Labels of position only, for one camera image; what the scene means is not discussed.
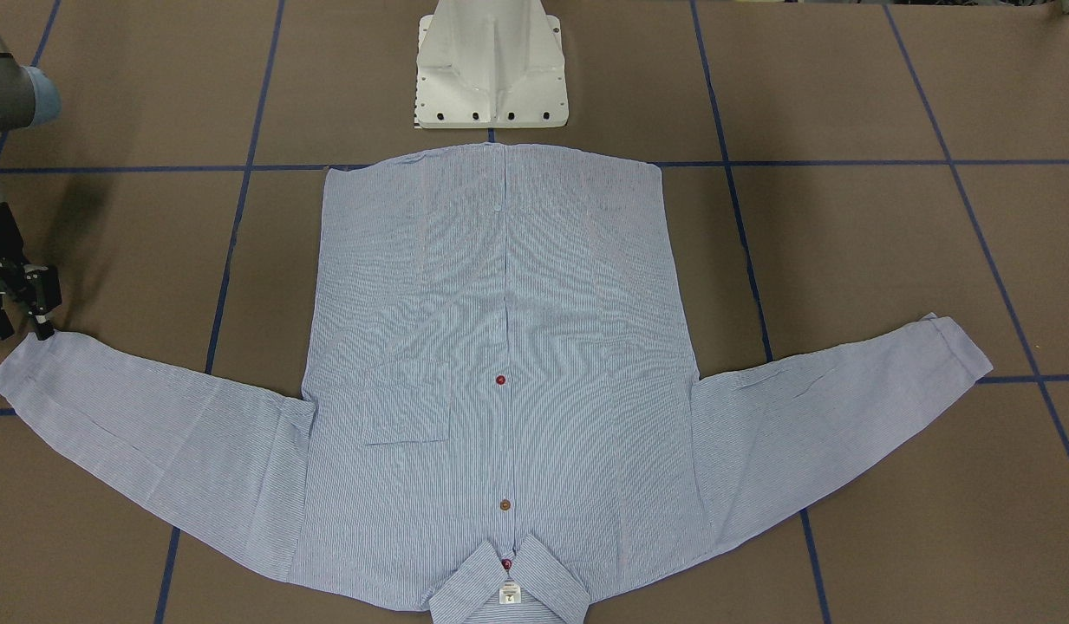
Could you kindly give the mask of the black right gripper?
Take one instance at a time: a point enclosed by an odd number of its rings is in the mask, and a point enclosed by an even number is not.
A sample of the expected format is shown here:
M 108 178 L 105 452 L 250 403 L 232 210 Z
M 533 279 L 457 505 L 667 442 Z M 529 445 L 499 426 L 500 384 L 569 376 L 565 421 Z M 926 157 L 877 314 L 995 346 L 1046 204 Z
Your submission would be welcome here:
M 59 271 L 51 264 L 31 263 L 24 255 L 24 237 L 6 202 L 0 202 L 0 341 L 15 334 L 3 299 L 24 305 L 38 341 L 55 336 L 49 317 L 62 305 Z

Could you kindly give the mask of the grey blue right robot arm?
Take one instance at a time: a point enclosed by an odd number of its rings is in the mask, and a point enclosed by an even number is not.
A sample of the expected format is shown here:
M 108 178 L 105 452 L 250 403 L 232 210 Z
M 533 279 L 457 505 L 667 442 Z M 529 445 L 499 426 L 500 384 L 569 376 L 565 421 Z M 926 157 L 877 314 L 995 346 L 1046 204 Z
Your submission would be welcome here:
M 38 67 L 19 64 L 0 36 L 0 134 L 50 122 L 60 111 L 55 83 Z M 50 317 L 62 305 L 58 269 L 26 258 L 22 233 L 0 186 L 0 340 L 16 332 L 7 301 L 24 309 L 38 341 L 55 336 Z

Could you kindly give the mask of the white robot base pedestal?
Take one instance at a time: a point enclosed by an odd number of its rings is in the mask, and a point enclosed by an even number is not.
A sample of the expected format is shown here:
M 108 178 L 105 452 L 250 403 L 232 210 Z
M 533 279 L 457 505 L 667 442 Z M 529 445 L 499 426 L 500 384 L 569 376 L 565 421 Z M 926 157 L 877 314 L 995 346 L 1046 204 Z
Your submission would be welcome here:
M 418 129 L 555 129 L 570 118 L 562 27 L 539 1 L 440 1 L 418 24 Z

